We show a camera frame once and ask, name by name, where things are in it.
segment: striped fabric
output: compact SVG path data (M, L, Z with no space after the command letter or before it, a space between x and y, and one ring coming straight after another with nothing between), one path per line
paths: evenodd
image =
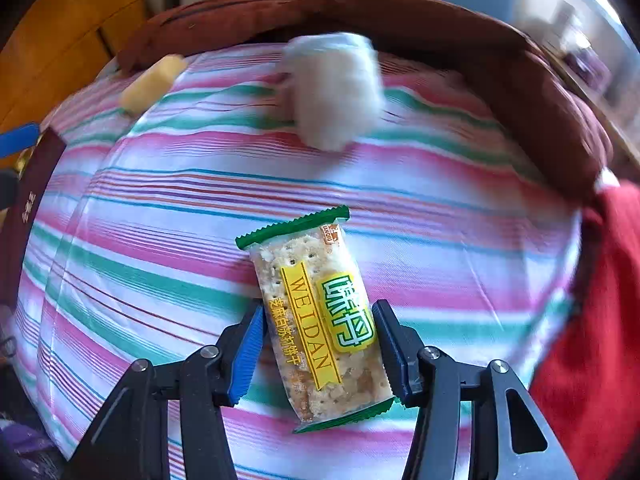
M20 380L67 456L131 361L180 360L241 318L259 290L234 238L269 222L347 204L369 297L387 298L457 360L504 358L528 383L564 323L580 217L458 74L381 55L380 128L345 153L320 153L278 118L281 49L194 56L135 124L116 104L128 81L115 78L49 118L69 148L2 328L17 336ZM172 402L175 479L178 410ZM224 417L241 479L392 479L416 411L396 404L367 422L291 434L297 421L267 348Z

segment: red cloth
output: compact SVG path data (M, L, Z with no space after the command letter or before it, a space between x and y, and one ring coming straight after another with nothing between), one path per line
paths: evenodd
M640 189L596 198L602 244L582 313L538 367L531 393L580 480L606 480L640 431Z

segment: yellow label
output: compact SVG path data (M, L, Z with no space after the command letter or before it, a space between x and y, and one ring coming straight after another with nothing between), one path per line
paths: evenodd
M321 390L327 383L342 383L305 264L299 262L293 267L282 267L282 280L316 388Z
M282 301L282 298L270 300L269 308L271 309L271 317L273 317L273 324L276 327L276 333L280 339L282 353L287 357L287 363L299 365L301 362L300 352L298 351L298 346L296 346L296 341L291 333L289 320L284 313L284 301Z
M360 352L376 340L376 326L353 275L339 272L317 283L320 309L334 348L338 352Z

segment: clear plastic wrapper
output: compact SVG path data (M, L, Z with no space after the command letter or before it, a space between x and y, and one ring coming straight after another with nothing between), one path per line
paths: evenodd
M340 222L346 206L236 240L254 263L297 431L383 413L393 395L358 267Z

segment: yellow sponge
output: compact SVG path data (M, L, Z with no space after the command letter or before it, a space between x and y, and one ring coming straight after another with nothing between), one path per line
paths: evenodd
M132 115L143 114L169 91L187 65L182 56L164 56L124 89L120 106Z

